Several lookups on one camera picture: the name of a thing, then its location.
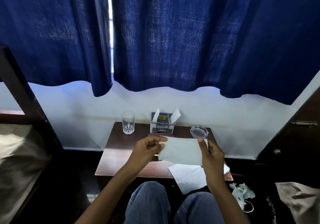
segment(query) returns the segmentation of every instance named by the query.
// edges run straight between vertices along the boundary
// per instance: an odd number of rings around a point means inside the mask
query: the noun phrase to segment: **blue jeans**
[[[145,182],[132,194],[125,212],[124,224],[167,224],[171,214],[164,186]],[[178,208],[174,224],[224,224],[222,214],[212,194],[190,194]]]

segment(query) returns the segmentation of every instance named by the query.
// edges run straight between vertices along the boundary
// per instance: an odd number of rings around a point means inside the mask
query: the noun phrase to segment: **table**
[[[173,135],[176,138],[193,138],[190,129],[191,127],[187,126],[175,126]],[[207,128],[207,130],[209,132],[208,138],[213,139],[214,135],[211,129]],[[115,122],[95,173],[98,179],[114,176],[130,157],[136,142],[149,134],[149,124],[136,123],[134,133],[126,135],[122,132],[122,122]],[[138,177],[173,179],[168,170],[168,167],[172,165],[174,163],[158,161],[158,157],[154,157],[139,173]],[[224,177],[226,181],[233,181],[230,172],[226,173]]]

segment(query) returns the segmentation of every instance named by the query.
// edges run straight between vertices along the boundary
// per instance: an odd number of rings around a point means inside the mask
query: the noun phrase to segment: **hand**
[[[148,136],[139,140],[124,168],[135,178],[148,162],[151,161],[154,155],[161,152],[165,147],[164,144],[159,144],[159,142],[166,142],[167,140],[166,137],[162,136]]]
[[[223,175],[224,152],[218,146],[216,140],[208,139],[208,147],[202,138],[198,138],[202,152],[202,167],[206,175],[207,185],[211,193],[226,183]]]

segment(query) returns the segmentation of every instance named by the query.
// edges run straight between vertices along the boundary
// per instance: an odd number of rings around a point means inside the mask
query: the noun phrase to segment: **glass rim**
[[[131,113],[133,114],[133,116],[130,117],[130,118],[128,118],[128,117],[123,117],[123,113],[126,113],[126,112],[131,112]],[[133,119],[135,116],[136,116],[135,113],[134,113],[133,111],[131,111],[131,110],[126,110],[126,111],[123,111],[123,112],[121,113],[121,117],[122,117],[123,119],[127,119],[127,120]]]

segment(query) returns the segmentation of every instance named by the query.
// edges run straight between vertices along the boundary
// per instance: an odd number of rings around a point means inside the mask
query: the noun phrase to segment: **ashtray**
[[[190,129],[190,133],[196,139],[198,139],[199,137],[202,137],[203,139],[205,139],[209,135],[209,131],[201,125],[192,126]]]

